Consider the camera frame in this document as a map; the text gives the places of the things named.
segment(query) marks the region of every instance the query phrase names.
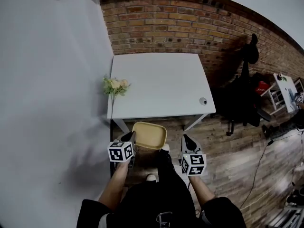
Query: white table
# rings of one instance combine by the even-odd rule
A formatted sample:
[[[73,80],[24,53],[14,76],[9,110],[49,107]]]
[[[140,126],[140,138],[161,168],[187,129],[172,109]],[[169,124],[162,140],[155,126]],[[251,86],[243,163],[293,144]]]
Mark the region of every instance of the white table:
[[[197,115],[189,130],[215,106],[199,56],[185,53],[143,53],[114,56],[111,78],[131,86],[114,103],[112,119],[126,133],[123,119]],[[112,103],[108,101],[108,119]]]
[[[297,110],[297,105],[295,102],[292,102],[292,99],[290,97],[289,91],[288,89],[291,89],[292,94],[295,95],[295,93],[297,93],[297,90],[295,88],[295,84],[292,80],[291,77],[289,76],[285,76],[283,75],[287,81],[284,80],[278,80],[277,79],[277,74],[274,74],[275,77],[275,83],[273,85],[271,85],[261,96],[265,95],[265,94],[269,94],[270,100],[272,102],[272,105],[274,107],[274,111],[272,113],[270,113],[270,115],[280,111],[283,108],[287,108],[288,113],[292,113],[295,110]],[[279,90],[276,90],[274,92],[270,92],[270,90],[275,86],[278,85]],[[282,95],[283,100],[279,101],[276,100],[278,98],[278,96]]]

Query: yellow bin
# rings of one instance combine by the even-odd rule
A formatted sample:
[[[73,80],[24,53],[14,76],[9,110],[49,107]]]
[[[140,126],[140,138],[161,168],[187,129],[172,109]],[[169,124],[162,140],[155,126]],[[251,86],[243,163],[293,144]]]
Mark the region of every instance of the yellow bin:
[[[152,123],[137,122],[133,126],[136,132],[136,145],[144,148],[159,150],[167,139],[167,130],[160,125]]]

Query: red object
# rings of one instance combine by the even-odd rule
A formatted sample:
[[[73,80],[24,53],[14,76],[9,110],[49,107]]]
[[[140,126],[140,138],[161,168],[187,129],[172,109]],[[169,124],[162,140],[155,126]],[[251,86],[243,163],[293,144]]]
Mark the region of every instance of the red object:
[[[264,81],[258,82],[258,87],[255,88],[255,92],[259,95],[263,94],[268,88],[270,87],[269,84],[265,83]]]

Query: marker cube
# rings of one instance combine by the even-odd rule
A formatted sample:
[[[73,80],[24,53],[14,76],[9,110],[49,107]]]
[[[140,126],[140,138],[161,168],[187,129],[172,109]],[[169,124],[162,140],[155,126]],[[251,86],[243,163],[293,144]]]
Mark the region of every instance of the marker cube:
[[[111,162],[126,162],[133,154],[132,142],[110,142],[108,153]]]
[[[200,176],[207,166],[206,155],[183,154],[180,165],[187,176]]]

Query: white sneaker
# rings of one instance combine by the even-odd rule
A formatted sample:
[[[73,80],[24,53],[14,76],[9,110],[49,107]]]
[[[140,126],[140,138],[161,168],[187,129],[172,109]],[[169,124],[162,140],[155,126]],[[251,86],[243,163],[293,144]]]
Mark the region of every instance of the white sneaker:
[[[156,176],[154,174],[149,174],[146,181],[156,181]]]
[[[170,153],[170,146],[167,143],[165,143],[165,145],[161,149],[168,151],[168,153]]]

